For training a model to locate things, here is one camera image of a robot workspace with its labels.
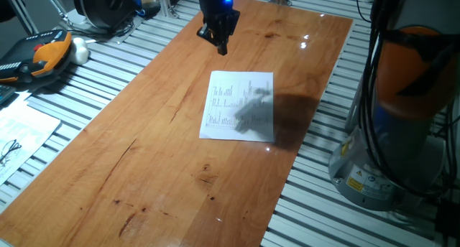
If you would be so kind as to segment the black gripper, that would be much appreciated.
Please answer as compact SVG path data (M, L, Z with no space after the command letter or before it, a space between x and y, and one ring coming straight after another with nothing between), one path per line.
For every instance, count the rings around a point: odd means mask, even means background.
M199 0L205 23L197 35L217 48L220 55L226 55L229 37L234 33L240 12L233 9L233 0ZM213 31L223 31L223 42Z

